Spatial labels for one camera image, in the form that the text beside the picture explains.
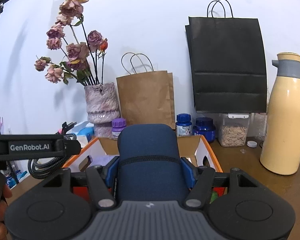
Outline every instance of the purple bottle cap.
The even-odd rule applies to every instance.
[[[126,126],[126,120],[124,118],[116,118],[112,120],[112,127],[113,128],[120,128]]]

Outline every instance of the white wall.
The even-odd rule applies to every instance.
[[[46,31],[63,0],[11,0],[0,17],[0,116],[14,134],[54,133],[64,121],[86,119],[83,87],[52,84],[34,69],[36,55],[60,62],[60,50],[46,47]],[[142,52],[156,70],[174,74],[175,109],[194,114],[189,55],[185,35],[188,16],[205,16],[212,0],[90,0],[84,4],[85,28],[109,40],[105,81],[125,75],[121,56]],[[271,60],[282,51],[300,54],[300,0],[229,0],[234,17],[258,18],[262,31],[268,86],[276,68]],[[81,27],[76,28],[84,41]],[[69,29],[67,39],[73,40]]]

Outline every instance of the clear food container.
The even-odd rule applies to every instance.
[[[243,146],[246,143],[250,114],[221,114],[218,140],[223,147]]]

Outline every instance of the yellow thermos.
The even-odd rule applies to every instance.
[[[277,56],[272,61],[278,72],[260,162],[274,173],[290,175],[300,164],[300,55],[282,52]]]

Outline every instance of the blue bottle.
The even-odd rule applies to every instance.
[[[208,142],[213,142],[216,138],[216,127],[213,119],[209,117],[199,117],[193,126],[193,135],[203,135]]]
[[[176,134],[177,136],[192,135],[191,115],[177,114]]]

